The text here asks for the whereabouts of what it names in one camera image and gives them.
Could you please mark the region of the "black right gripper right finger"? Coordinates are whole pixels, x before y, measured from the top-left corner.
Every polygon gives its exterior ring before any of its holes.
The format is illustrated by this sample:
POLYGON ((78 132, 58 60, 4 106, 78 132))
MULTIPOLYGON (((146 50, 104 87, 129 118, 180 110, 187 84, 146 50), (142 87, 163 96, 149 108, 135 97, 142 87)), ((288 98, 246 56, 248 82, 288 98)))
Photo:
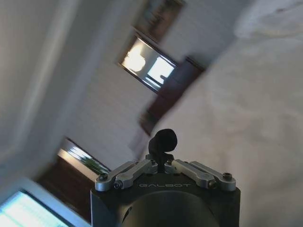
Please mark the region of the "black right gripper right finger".
POLYGON ((213 189, 218 187, 221 190, 236 189, 236 180, 232 174, 222 174, 196 161, 186 162, 174 157, 168 157, 163 165, 166 173, 184 174, 201 188, 213 189))

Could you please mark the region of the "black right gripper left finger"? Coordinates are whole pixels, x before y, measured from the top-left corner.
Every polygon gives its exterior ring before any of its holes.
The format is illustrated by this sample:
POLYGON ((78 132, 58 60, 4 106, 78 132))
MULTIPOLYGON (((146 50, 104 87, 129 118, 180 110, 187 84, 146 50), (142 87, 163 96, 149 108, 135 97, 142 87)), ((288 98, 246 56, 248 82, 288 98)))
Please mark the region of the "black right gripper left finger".
POLYGON ((164 158, 161 150, 161 138, 156 133, 153 138, 140 130, 130 143, 134 160, 128 161, 108 174, 100 174, 95 179, 96 191, 109 191, 130 188, 142 174, 164 171, 164 158))

